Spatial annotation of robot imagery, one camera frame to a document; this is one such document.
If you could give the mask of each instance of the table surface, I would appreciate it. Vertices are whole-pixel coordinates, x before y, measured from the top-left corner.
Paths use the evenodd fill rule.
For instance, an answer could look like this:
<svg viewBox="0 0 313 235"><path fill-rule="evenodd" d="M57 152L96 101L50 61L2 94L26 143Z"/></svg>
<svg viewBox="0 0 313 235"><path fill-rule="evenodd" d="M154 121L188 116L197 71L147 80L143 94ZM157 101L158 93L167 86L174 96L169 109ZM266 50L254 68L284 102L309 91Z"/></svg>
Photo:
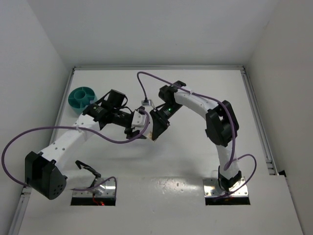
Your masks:
<svg viewBox="0 0 313 235"><path fill-rule="evenodd" d="M115 207L70 206L71 191L49 201L33 191L20 229L30 234L302 234L284 177L268 174L265 154L239 70L149 70L171 82L181 80L194 91L228 100L240 125L236 155L253 154L257 171L248 184L251 205L206 206L202 179L217 175L217 150L206 137L205 121L186 107L171 119L171 126L156 142L137 140L113 144L93 136L66 165L76 169L81 160L103 177L118 178ZM125 93L131 109L141 105L143 92L137 70L78 70L67 94L77 87L92 88L100 98L110 89ZM162 101L164 84L142 76L148 97ZM77 115L66 102L60 125L72 125ZM108 125L102 134L116 140L124 130ZM253 160L239 161L246 178Z"/></svg>

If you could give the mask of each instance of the white table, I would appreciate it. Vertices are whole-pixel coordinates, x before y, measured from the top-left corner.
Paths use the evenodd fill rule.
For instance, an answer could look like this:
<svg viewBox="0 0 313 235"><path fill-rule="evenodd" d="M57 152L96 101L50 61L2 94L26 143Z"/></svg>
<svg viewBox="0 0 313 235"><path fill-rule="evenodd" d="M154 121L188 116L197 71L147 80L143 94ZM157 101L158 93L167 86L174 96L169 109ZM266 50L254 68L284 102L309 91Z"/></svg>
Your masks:
<svg viewBox="0 0 313 235"><path fill-rule="evenodd" d="M143 99L134 69L76 69L65 98L77 87L92 88L100 98L110 89L125 93L129 107ZM202 179L217 175L217 151L205 135L204 120L181 108L171 126L156 142L137 140L112 144L93 136L67 164L75 169L79 159L104 177L118 178L115 207L70 206L71 191L49 201L36 191L23 218L20 235L117 234L117 235L300 235L301 228L283 176L269 175L266 150L246 92L242 71L200 69L147 70L171 82L181 80L194 91L219 100L228 100L240 129L236 154L251 153L258 168L248 184L251 205L206 206ZM142 76L148 97L159 105L158 90L164 84ZM72 125L77 115L64 102L59 125ZM108 125L102 133L116 140L125 138L123 128ZM246 178L253 169L252 159L239 166Z"/></svg>

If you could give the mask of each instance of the teal container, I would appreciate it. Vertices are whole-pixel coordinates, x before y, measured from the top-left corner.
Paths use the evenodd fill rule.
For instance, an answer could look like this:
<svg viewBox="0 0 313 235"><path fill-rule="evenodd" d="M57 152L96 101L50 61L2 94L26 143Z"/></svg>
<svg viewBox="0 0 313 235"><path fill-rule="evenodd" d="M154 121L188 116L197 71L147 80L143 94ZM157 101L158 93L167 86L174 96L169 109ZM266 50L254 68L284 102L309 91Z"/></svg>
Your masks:
<svg viewBox="0 0 313 235"><path fill-rule="evenodd" d="M97 101L97 97L91 88L79 87L69 94L67 100L72 109L80 115L88 105Z"/></svg>

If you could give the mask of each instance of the white wall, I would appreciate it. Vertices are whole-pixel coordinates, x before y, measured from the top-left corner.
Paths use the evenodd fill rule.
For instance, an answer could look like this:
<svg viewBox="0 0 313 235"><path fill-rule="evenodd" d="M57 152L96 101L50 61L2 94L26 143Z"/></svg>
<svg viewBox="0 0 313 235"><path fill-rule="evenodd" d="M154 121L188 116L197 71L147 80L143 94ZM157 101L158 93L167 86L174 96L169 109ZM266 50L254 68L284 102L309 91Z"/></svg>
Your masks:
<svg viewBox="0 0 313 235"><path fill-rule="evenodd" d="M28 0L74 65L248 62L278 0Z"/></svg>
<svg viewBox="0 0 313 235"><path fill-rule="evenodd" d="M0 149L23 130L53 125L69 71L26 0L0 1ZM51 132L30 134L6 156L24 178L24 158L48 144ZM22 187L0 170L0 234L7 234Z"/></svg>
<svg viewBox="0 0 313 235"><path fill-rule="evenodd" d="M279 169L313 233L313 1L282 0L248 66Z"/></svg>

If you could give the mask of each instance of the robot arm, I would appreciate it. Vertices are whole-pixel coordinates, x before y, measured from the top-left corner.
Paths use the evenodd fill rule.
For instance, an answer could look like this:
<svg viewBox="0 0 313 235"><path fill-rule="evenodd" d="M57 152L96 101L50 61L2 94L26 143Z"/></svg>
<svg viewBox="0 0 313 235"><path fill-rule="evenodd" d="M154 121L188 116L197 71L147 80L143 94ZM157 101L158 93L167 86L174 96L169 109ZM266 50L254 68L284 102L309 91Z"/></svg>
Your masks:
<svg viewBox="0 0 313 235"><path fill-rule="evenodd" d="M145 125L146 116L139 109L131 113L121 111L125 107L122 103L126 96L120 92L111 90L108 99L104 98L105 96L83 111L73 125L76 130L67 130L39 153L30 152L26 156L25 181L28 185L52 200L64 191L67 184L89 187L95 178L101 177L93 168L80 161L75 163L80 169L87 171L64 171L69 158L94 134L81 130L82 127L98 132L107 124L113 123L125 127L124 133L128 139L138 135L139 130L133 130Z"/></svg>
<svg viewBox="0 0 313 235"><path fill-rule="evenodd" d="M183 87L191 91L186 84L177 81L174 83L178 87ZM156 140L161 133L163 133L169 126L168 119L179 110L182 105L193 110L206 121L207 129L205 130L207 136L216 145L220 167L219 180L220 185L228 191L237 181L241 179L241 171L239 170L237 162L233 162L229 169L224 170L224 166L229 162L232 151L231 147L231 129L230 123L224 109L220 105L210 100L186 93L178 90L175 86L164 86L160 89L159 97L165 101L165 105L160 110L152 110L150 115L153 119L152 140ZM233 122L235 124L235 131L239 125L232 107L228 101L223 104L230 112Z"/></svg>

